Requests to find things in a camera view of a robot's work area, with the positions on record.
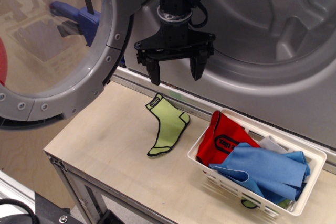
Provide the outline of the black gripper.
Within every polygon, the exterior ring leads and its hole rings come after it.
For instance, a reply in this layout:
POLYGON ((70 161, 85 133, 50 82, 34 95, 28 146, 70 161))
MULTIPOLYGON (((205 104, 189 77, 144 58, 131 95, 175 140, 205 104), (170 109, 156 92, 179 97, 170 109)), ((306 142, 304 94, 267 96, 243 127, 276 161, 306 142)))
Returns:
POLYGON ((152 36, 137 41, 138 64, 146 64, 151 82, 160 84, 159 61, 190 58, 190 68, 195 81, 204 72, 207 59, 214 53, 215 34, 195 31, 188 21, 168 23, 161 21, 159 30, 152 36))

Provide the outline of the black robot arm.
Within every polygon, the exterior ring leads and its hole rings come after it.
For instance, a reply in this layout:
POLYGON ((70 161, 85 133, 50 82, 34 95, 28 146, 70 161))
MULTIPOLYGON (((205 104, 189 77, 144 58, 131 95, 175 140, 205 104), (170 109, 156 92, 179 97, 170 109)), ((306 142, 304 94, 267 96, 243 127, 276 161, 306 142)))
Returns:
POLYGON ((216 36, 199 31, 208 22, 201 0, 160 0, 157 8, 159 30, 135 43, 137 61, 146 67, 151 82, 161 83, 161 61, 190 59, 194 80, 202 77, 207 60, 214 54, 216 36))

